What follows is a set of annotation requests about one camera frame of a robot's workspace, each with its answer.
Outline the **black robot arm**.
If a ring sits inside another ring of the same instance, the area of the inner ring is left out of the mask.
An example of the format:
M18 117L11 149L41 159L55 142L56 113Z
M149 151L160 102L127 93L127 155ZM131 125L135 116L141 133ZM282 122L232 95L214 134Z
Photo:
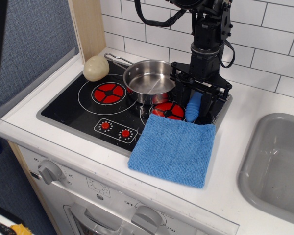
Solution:
M224 47L232 49L227 38L233 27L230 20L230 0L173 0L180 8L171 22L174 23L186 11L192 14L191 60L189 64L172 63L172 79L176 83L178 100L184 99L186 90L202 94L199 116L205 117L217 101L225 103L231 84L220 75Z

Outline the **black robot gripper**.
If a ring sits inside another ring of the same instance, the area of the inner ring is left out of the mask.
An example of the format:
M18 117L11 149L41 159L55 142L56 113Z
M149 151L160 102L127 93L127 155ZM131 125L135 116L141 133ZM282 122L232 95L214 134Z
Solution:
M173 62L170 80L175 82L178 105L187 105L191 89L203 93L199 116L208 114L216 99L227 99L232 85L220 75L223 49L193 51L190 64Z

